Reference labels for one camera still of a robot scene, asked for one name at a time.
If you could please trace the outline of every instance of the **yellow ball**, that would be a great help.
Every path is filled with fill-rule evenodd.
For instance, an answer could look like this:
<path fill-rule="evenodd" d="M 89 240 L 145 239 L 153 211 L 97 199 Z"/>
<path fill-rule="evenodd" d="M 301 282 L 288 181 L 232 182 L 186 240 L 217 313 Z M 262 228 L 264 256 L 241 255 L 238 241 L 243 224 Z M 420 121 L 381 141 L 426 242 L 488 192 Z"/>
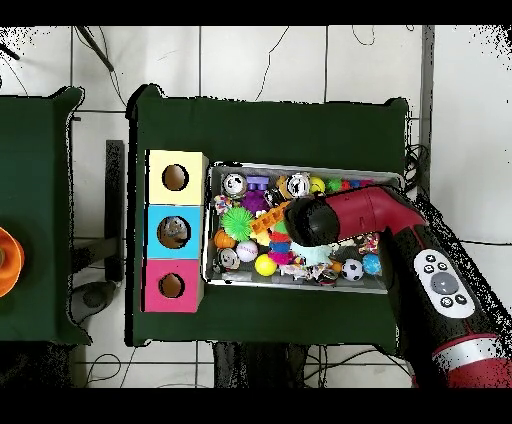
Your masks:
<path fill-rule="evenodd" d="M 316 193 L 317 191 L 320 191 L 322 193 L 325 193 L 325 183 L 322 181 L 321 178 L 318 177 L 311 177 L 311 188 L 310 193 Z"/>
<path fill-rule="evenodd" d="M 260 255 L 254 262 L 254 269 L 260 275 L 268 277 L 276 272 L 277 264 L 267 254 Z"/>

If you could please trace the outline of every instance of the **blue block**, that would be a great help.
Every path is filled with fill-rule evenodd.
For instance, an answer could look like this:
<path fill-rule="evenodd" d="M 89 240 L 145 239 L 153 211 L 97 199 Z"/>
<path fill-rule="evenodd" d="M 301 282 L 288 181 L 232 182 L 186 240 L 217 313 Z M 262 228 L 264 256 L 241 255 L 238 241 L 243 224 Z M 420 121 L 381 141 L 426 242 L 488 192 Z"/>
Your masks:
<path fill-rule="evenodd" d="M 190 239 L 179 249 L 170 249 L 158 240 L 157 230 L 163 219 L 178 216 L 190 225 Z M 148 259 L 198 259 L 202 239 L 201 206 L 149 205 L 148 208 Z"/>

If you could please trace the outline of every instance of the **green cloth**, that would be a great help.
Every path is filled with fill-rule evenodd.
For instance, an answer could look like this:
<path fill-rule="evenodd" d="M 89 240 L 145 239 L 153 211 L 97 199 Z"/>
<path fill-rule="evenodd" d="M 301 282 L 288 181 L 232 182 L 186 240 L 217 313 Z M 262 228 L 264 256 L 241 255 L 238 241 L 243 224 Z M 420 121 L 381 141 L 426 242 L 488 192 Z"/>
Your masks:
<path fill-rule="evenodd" d="M 164 99 L 157 86 L 142 86 L 128 111 L 137 189 L 129 217 L 135 223 L 135 258 L 128 287 L 135 289 L 127 340 L 357 343 L 393 353 L 395 322 L 385 295 L 206 285 L 195 314 L 140 312 L 144 153 L 200 151 L 210 162 L 403 174 L 407 110 L 403 99 L 386 105 Z"/>
<path fill-rule="evenodd" d="M 83 91 L 0 96 L 0 227 L 25 265 L 0 298 L 0 340 L 89 343 L 67 316 L 71 270 L 67 125 Z"/>

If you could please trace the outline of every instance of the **orange toy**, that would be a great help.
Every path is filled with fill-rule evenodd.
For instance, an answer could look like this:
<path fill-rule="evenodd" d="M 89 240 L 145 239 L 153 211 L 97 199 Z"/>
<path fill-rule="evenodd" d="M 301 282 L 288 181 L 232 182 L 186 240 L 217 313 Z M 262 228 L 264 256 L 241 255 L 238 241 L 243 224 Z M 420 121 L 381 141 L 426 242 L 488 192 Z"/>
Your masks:
<path fill-rule="evenodd" d="M 14 287 L 24 262 L 25 253 L 21 245 L 0 227 L 0 297 Z"/>
<path fill-rule="evenodd" d="M 251 229 L 255 234 L 265 231 L 267 228 L 278 223 L 284 218 L 283 211 L 290 202 L 283 202 L 277 208 L 270 209 L 267 213 L 260 215 L 251 222 Z"/>
<path fill-rule="evenodd" d="M 331 259 L 331 262 L 332 262 L 332 265 L 329 268 L 331 268 L 334 272 L 340 273 L 342 264 L 339 262 L 333 261 L 332 259 Z"/>
<path fill-rule="evenodd" d="M 215 246 L 217 246 L 219 249 L 225 249 L 227 247 L 235 247 L 236 241 L 229 237 L 224 230 L 219 230 L 215 234 L 215 237 L 213 238 L 213 242 L 215 243 Z"/>

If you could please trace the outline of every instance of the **circular hole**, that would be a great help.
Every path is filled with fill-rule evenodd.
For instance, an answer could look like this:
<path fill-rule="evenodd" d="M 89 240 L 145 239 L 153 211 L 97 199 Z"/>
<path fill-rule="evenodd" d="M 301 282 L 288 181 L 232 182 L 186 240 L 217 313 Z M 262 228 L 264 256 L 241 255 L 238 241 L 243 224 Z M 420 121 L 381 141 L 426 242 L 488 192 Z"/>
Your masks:
<path fill-rule="evenodd" d="M 168 190 L 183 190 L 188 184 L 188 172 L 181 165 L 169 165 L 162 172 L 162 183 Z"/>
<path fill-rule="evenodd" d="M 168 249 L 181 249 L 190 240 L 190 225 L 180 216 L 162 219 L 157 228 L 158 241 Z"/>
<path fill-rule="evenodd" d="M 180 297 L 185 291 L 185 282 L 178 274 L 167 274 L 158 283 L 158 289 L 165 297 Z"/>

